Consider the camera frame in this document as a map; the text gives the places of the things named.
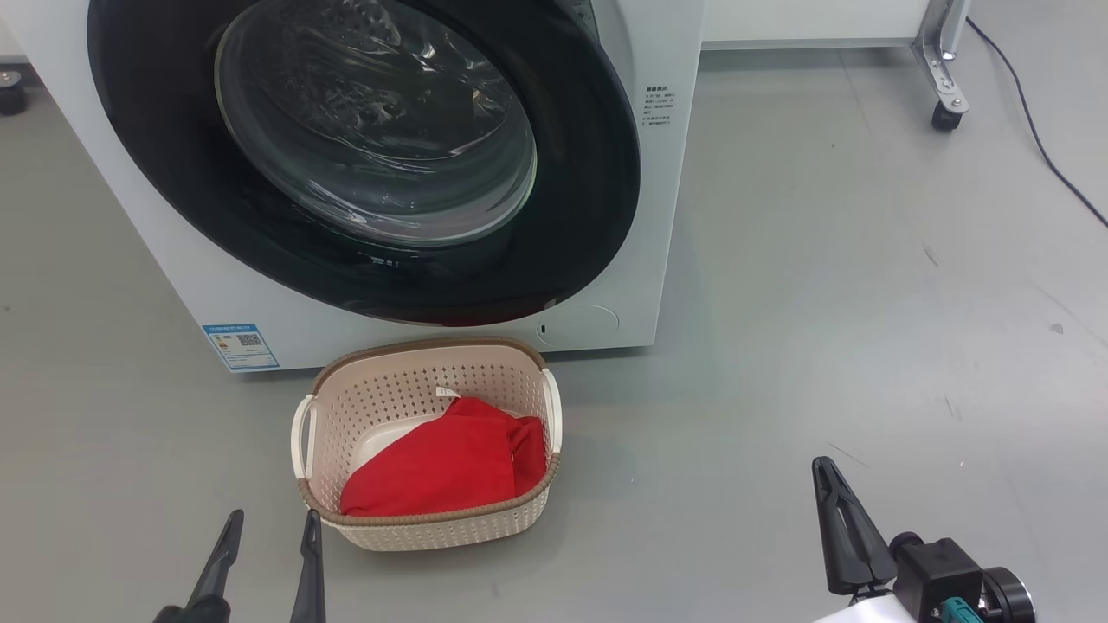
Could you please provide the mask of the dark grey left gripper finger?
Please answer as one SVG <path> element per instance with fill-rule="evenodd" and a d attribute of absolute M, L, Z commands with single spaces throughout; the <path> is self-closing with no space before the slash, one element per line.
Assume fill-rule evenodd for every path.
<path fill-rule="evenodd" d="M 242 544 L 244 511 L 234 510 L 211 550 L 189 602 L 177 613 L 178 622 L 229 622 L 230 605 L 224 596 L 230 568 Z"/>
<path fill-rule="evenodd" d="M 324 623 L 327 620 L 325 607 L 325 578 L 322 564 L 322 523 L 315 510 L 307 512 L 300 542 L 302 569 L 297 594 L 294 598 L 290 622 Z"/>

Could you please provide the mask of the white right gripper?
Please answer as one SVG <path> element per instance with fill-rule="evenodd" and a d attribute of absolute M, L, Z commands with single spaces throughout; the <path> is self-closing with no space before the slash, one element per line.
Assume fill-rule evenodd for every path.
<path fill-rule="evenodd" d="M 897 576 L 889 544 L 854 490 L 829 457 L 812 461 L 828 592 L 852 595 L 859 588 L 885 588 Z M 915 623 L 893 593 L 869 598 L 815 623 Z"/>

